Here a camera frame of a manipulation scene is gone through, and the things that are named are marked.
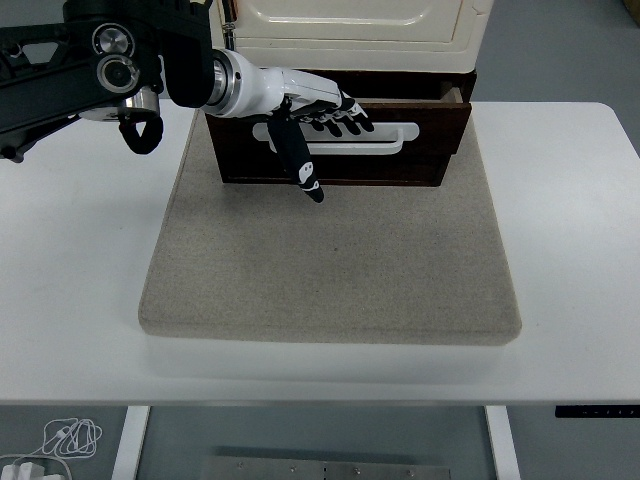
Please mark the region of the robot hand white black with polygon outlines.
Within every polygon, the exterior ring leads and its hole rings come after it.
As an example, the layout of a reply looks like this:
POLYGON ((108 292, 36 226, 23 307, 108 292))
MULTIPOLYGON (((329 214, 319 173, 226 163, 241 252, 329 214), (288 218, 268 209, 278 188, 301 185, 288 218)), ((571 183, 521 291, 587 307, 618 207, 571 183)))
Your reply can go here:
POLYGON ((331 135, 340 129, 359 135, 374 126, 360 104, 336 82, 311 73, 280 67, 260 68, 228 51, 233 67, 231 104, 223 117, 263 117, 270 140, 289 178, 314 202, 324 200, 301 125, 331 135))

